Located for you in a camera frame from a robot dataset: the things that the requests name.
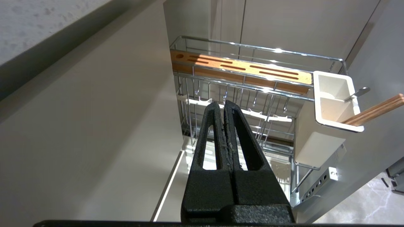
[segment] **wooden chopsticks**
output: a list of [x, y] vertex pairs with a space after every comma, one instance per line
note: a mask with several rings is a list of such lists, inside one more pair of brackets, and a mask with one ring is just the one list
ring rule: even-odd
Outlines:
[[345, 121], [343, 124], [349, 124], [353, 126], [363, 125], [366, 122], [373, 120], [387, 112], [392, 111], [400, 106], [404, 105], [404, 95], [398, 94], [378, 105], [375, 105], [359, 114], [352, 116]]

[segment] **marble floor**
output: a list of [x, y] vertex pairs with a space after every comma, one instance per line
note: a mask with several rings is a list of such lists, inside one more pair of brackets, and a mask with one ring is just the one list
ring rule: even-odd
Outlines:
[[[384, 178], [389, 187], [383, 183]], [[315, 223], [404, 224], [404, 194], [394, 193], [382, 172]]]

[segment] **white utensil holder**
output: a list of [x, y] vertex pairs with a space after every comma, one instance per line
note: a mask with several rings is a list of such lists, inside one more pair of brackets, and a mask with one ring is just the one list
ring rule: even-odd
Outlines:
[[357, 99], [344, 102], [355, 93], [349, 76], [315, 71], [313, 84], [308, 96], [314, 96], [314, 102], [306, 101], [297, 118], [295, 162], [321, 167], [347, 137], [364, 127], [340, 123], [360, 113]]

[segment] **chrome wire rack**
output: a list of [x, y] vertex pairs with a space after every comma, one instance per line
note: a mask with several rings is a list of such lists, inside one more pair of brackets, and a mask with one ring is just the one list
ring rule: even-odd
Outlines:
[[[172, 50], [182, 50], [230, 59], [239, 59], [264, 64], [275, 64], [284, 68], [305, 71], [328, 71], [347, 75], [345, 61], [339, 58], [224, 42], [205, 38], [179, 36], [171, 45]], [[320, 166], [308, 166], [295, 162], [294, 138], [295, 123], [303, 103], [314, 101], [306, 94], [297, 94], [277, 89], [279, 82], [313, 88], [313, 84], [300, 84], [274, 79], [274, 87], [264, 87], [245, 83], [246, 77], [255, 75], [238, 73], [244, 76], [243, 83], [198, 75], [194, 68], [209, 68], [193, 65], [192, 73], [174, 71], [179, 115], [184, 135], [195, 145], [205, 106], [212, 101], [224, 105], [226, 100], [238, 104], [255, 134], [266, 156], [290, 163], [291, 204], [299, 203], [299, 186], [313, 170]], [[213, 132], [208, 134], [213, 139]]]

